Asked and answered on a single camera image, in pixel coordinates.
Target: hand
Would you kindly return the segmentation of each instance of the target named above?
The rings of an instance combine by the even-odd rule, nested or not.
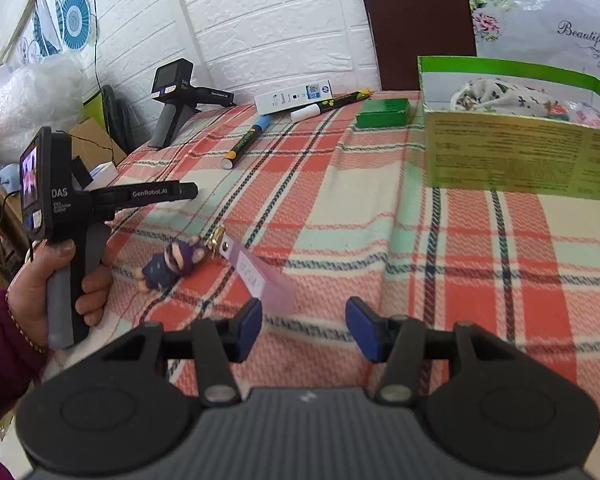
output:
[[[23,332],[35,344],[46,347],[49,326],[46,320],[46,280],[58,269],[67,266],[75,255],[72,240],[50,245],[36,251],[32,262],[24,265],[9,287],[8,303],[11,313]],[[82,280],[84,295],[75,302],[78,314],[89,326],[97,325],[104,314],[113,277],[108,266],[112,261],[109,248],[99,266]]]

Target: plaid tablecloth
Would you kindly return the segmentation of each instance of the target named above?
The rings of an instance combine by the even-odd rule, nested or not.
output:
[[[408,97],[417,104],[417,92]],[[171,239],[222,222],[298,290],[295,312],[266,316],[249,359],[235,365],[245,390],[372,386],[380,367],[363,359],[344,322],[345,301],[357,295],[383,316],[407,313],[441,329],[473,320],[577,382],[600,407],[600,202],[429,189],[422,117],[408,128],[357,130],[359,108],[295,125],[276,119],[232,171],[221,159],[254,122],[254,107],[206,112],[170,148],[129,156],[119,184],[180,179],[196,182],[200,195],[116,216],[105,319],[48,373],[144,320],[177,330],[235,312],[248,294],[227,263],[207,261],[163,294],[139,294],[132,279]],[[173,362],[170,373],[184,392],[196,391],[192,363]],[[426,387],[445,373],[434,364]]]

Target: brown chair back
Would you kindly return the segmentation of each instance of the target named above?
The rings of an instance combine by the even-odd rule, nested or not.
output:
[[[383,90],[420,87],[418,56],[475,56],[469,0],[364,0]]]

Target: stuffed toy keychain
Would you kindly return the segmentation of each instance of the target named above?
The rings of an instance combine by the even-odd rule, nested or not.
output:
[[[206,245],[199,236],[192,236],[188,242],[176,240],[161,253],[155,253],[142,269],[134,269],[134,278],[140,292],[166,290],[183,276],[189,276],[196,264],[206,256]]]
[[[171,242],[155,253],[144,267],[134,269],[141,292],[169,290],[183,276],[189,276],[207,254],[224,258],[235,269],[253,298],[262,302],[264,312],[286,315],[294,306],[296,288],[293,281],[273,269],[229,236],[218,224],[206,240],[193,236],[188,242]]]

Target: bracelet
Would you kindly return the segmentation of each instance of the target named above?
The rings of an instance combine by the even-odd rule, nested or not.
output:
[[[9,316],[11,316],[11,320],[13,321],[13,324],[18,329],[18,331],[22,334],[22,337],[25,339],[25,341],[27,343],[29,343],[31,348],[33,348],[39,354],[46,354],[46,348],[42,348],[42,346],[35,344],[31,339],[29,339],[29,336],[27,336],[27,334],[24,333],[24,330],[20,327],[20,325],[18,324],[16,319],[13,317],[13,312],[11,311],[10,308],[9,308]]]

